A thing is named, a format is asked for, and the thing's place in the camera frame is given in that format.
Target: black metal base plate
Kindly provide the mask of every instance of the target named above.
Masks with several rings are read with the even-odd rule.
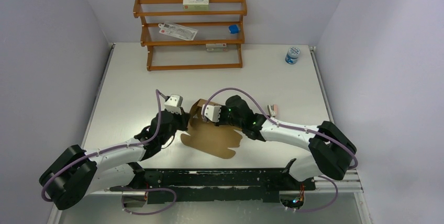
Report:
[[[278,203],[279,191],[298,191],[301,183],[283,174],[284,168],[266,169],[145,169],[145,179],[152,188],[174,190],[177,201],[262,200]],[[303,183],[306,191],[315,190],[313,178]],[[120,191],[119,187],[110,188]],[[148,204],[171,202],[169,192],[153,192]]]

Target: white table surface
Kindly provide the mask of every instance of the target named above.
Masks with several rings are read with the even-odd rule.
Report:
[[[188,111],[200,98],[207,99],[221,88],[237,87],[252,95],[264,109],[267,104],[277,104],[279,120],[319,125],[328,120],[326,105],[309,48],[298,47],[301,57],[295,65],[284,61],[288,45],[244,44],[242,69],[148,72],[146,48],[139,43],[117,43],[84,148],[102,148],[126,141],[149,125],[157,113],[156,88],[166,95],[181,95],[184,98],[182,107]],[[192,61],[211,61],[213,57],[208,54],[214,54],[195,49],[158,48],[155,48],[153,60],[157,65],[161,65],[163,59],[177,64],[178,60],[172,60],[174,57],[196,64]],[[214,101],[223,104],[235,94],[227,91],[216,96]],[[248,98],[241,96],[254,112],[259,112]],[[140,165],[162,169],[284,167],[290,159],[308,155],[307,151],[287,144],[250,140],[244,136],[240,147],[233,148],[236,155],[225,160],[185,146],[180,141],[181,133],[176,134],[167,149],[139,162]]]

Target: blue object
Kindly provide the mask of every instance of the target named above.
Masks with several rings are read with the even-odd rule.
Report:
[[[240,31],[239,26],[237,26],[236,24],[229,26],[228,29],[230,30],[231,34],[237,34]]]
[[[288,49],[287,55],[285,56],[285,61],[289,64],[295,64],[299,58],[301,50],[296,47],[290,47]]]

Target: wooden shelf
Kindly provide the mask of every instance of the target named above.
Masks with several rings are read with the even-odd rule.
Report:
[[[213,53],[206,52],[204,45],[151,48],[149,71],[242,68],[241,47],[237,44],[229,44],[227,52]]]
[[[183,11],[182,2],[183,0],[136,0],[132,13],[135,18],[146,16],[247,15],[246,0],[209,0],[209,11]]]
[[[243,33],[243,17],[247,15],[246,0],[209,0],[209,11],[183,11],[183,0],[135,0],[133,15],[140,18],[142,33],[140,44],[148,48],[147,69],[151,70],[189,70],[189,69],[215,69],[215,68],[241,68],[241,44],[245,42]],[[176,23],[182,26],[197,29],[198,32],[192,41],[184,41],[159,33],[159,23],[147,21],[153,16],[211,16],[211,15],[237,15],[237,21],[186,21]],[[230,34],[228,26],[238,25],[240,33]],[[154,46],[187,46],[207,43],[235,44],[238,49],[238,64],[198,64],[198,65],[171,65],[152,66]]]

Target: brown cardboard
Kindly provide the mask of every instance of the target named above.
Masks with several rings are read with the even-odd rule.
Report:
[[[236,152],[230,148],[240,146],[242,135],[233,126],[214,126],[212,122],[202,121],[202,107],[207,100],[199,99],[190,109],[188,134],[181,134],[184,145],[222,159],[231,159]]]

